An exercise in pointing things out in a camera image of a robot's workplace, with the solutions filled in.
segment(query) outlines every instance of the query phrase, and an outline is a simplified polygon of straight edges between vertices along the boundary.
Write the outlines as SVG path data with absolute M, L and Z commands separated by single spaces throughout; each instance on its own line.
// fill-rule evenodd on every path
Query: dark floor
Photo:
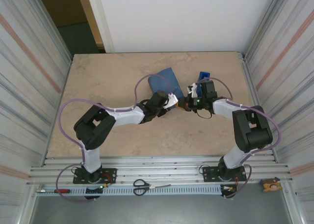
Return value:
M 250 184 L 234 200 L 216 195 L 104 196 L 95 203 L 38 197 L 31 224 L 291 224 L 282 191 Z
M 58 30 L 72 56 L 74 54 L 99 53 L 88 23 L 63 26 Z

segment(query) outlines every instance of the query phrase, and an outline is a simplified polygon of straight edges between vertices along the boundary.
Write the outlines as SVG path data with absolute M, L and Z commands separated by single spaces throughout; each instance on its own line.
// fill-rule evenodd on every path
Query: orange stripe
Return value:
M 33 62 L 33 64 L 39 69 L 39 71 L 45 76 L 45 78 L 49 81 L 49 83 L 54 87 L 54 89 L 60 93 L 61 89 L 54 82 L 54 80 L 49 76 L 40 62 L 37 60 L 35 55 L 30 51 L 30 49 L 26 46 L 26 44 L 20 39 L 17 33 L 13 30 L 11 25 L 7 22 L 7 20 L 0 14 L 0 23 L 4 27 L 4 29 L 11 35 L 11 37 L 16 41 L 16 43 L 21 47 L 23 52 L 28 56 L 28 58 Z
M 314 171 L 314 162 L 304 164 L 302 166 L 290 170 L 291 176 L 301 175 L 309 171 Z
M 14 168 L 9 168 L 3 165 L 0 165 L 0 173 L 9 175 L 9 176 L 15 176 L 24 180 L 28 180 L 29 175 L 27 173 L 24 173 L 22 171 L 18 171 Z
M 280 63 L 280 61 L 284 58 L 284 56 L 287 54 L 287 52 L 290 50 L 290 48 L 296 43 L 296 41 L 300 38 L 300 36 L 305 32 L 305 30 L 308 28 L 308 26 L 312 23 L 314 20 L 314 10 L 310 13 L 310 15 L 306 18 L 306 20 L 303 22 L 301 27 L 298 29 L 298 31 L 295 33 L 293 38 L 290 40 L 289 44 L 284 48 L 284 50 L 281 52 L 281 54 L 277 57 L 275 62 L 271 65 L 271 67 L 268 69 L 264 77 L 261 79 L 261 81 L 257 84 L 256 90 L 259 90 L 262 84 L 265 82 L 265 80 L 269 77 L 269 75 L 274 71 L 274 69 L 277 67 L 277 65 Z

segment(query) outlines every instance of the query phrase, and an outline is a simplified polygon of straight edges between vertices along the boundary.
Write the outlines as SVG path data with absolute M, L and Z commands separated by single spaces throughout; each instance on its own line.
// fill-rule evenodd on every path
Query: marble-patterned surface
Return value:
M 185 95 L 186 87 L 197 80 L 199 72 L 206 71 L 231 88 L 236 102 L 251 105 L 236 52 L 75 55 L 62 103 L 83 98 L 108 107 L 130 106 L 137 81 L 167 67 L 173 68 Z M 218 96 L 228 96 L 222 84 L 217 82 L 215 87 Z M 138 99 L 151 95 L 144 80 L 138 87 Z M 65 108 L 62 125 L 70 136 L 76 138 L 73 126 L 90 107 L 75 102 Z M 113 128 L 100 151 L 102 156 L 225 154 L 234 143 L 231 121 L 219 115 L 202 119 L 193 112 L 173 109 L 146 124 Z M 56 125 L 48 156 L 80 156 L 80 150 Z

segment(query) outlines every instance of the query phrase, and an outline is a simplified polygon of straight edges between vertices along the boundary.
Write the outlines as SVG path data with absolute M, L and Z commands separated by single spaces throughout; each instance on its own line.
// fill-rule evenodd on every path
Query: screwdriver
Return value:
M 62 194 L 68 194 L 71 192 L 71 190 L 69 189 L 59 189 L 60 193 Z M 37 193 L 46 193 L 46 192 L 53 192 L 53 193 L 58 193 L 58 191 L 55 190 L 45 190 L 45 189 L 41 189 L 41 190 L 36 190 Z

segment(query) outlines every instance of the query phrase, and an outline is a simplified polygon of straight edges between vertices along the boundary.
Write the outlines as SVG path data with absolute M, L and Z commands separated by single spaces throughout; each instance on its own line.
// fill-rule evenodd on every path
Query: black mounting plate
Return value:
M 246 181 L 246 173 L 244 167 L 238 168 L 238 172 L 233 176 L 228 178 L 220 177 L 219 168 L 218 167 L 202 167 L 203 169 L 203 179 L 204 182 L 231 182 L 236 181 L 235 176 L 237 175 L 239 181 Z
M 108 184 L 116 183 L 116 168 L 100 168 L 94 173 L 88 173 L 84 168 L 77 168 L 74 173 L 73 184 Z

